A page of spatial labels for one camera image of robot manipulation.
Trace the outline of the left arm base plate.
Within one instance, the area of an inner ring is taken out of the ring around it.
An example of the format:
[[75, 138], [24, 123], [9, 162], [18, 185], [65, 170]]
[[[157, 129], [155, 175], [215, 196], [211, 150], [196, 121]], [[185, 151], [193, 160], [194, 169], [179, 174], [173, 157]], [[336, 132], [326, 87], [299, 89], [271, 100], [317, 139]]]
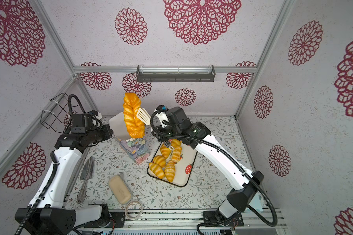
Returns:
[[109, 212], [96, 221], [86, 223], [83, 228], [123, 228], [126, 216], [124, 211]]

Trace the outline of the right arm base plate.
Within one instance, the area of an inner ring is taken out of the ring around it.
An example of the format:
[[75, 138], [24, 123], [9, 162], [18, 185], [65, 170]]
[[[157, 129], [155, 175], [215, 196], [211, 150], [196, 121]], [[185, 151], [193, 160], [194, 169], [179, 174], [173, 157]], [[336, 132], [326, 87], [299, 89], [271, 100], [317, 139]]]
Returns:
[[225, 218], [218, 210], [203, 211], [204, 225], [206, 227], [242, 227], [244, 221], [240, 211], [235, 212], [233, 215]]

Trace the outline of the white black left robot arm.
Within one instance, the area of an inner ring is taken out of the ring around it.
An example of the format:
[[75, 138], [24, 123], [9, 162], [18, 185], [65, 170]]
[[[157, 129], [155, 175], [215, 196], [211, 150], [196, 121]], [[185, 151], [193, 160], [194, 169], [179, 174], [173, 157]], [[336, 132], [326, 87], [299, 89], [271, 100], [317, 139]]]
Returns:
[[69, 95], [70, 121], [50, 153], [52, 164], [40, 189], [26, 208], [19, 208], [15, 220], [19, 222], [15, 234], [26, 230], [31, 235], [67, 235], [90, 222], [105, 226], [110, 223], [106, 204], [88, 205], [67, 210], [63, 208], [68, 184], [86, 149], [112, 138], [113, 130], [104, 125], [95, 113], [85, 110], [73, 113], [72, 99], [79, 106], [76, 95]]

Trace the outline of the floral white paper bag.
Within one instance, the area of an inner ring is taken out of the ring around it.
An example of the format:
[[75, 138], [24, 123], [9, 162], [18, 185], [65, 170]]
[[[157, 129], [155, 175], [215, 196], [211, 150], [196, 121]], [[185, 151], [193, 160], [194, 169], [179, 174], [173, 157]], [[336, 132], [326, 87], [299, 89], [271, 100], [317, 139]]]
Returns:
[[145, 138], [132, 138], [126, 129], [123, 112], [109, 120], [110, 128], [122, 149], [129, 157], [140, 165], [150, 156], [150, 149]]

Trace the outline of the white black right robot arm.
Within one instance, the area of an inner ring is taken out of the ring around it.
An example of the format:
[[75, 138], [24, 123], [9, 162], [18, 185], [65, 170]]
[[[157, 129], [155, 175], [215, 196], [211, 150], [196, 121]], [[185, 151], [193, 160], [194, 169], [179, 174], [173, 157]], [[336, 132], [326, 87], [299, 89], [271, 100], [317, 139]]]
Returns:
[[[265, 191], [260, 187], [264, 179], [260, 171], [251, 171], [231, 156], [216, 140], [211, 131], [201, 122], [192, 123], [181, 107], [172, 109], [164, 105], [156, 108], [152, 115], [145, 109], [140, 109], [136, 116], [146, 125], [152, 128], [152, 135], [160, 142], [167, 143], [171, 139], [182, 141], [198, 153], [208, 158], [214, 166], [227, 178], [232, 190], [226, 196], [215, 212], [204, 212], [202, 226], [228, 226], [231, 222], [241, 219], [241, 212], [249, 209], [262, 222], [270, 227], [276, 227], [278, 223], [276, 210]], [[272, 221], [268, 221], [256, 209], [250, 206], [250, 202], [260, 193], [268, 205]]]

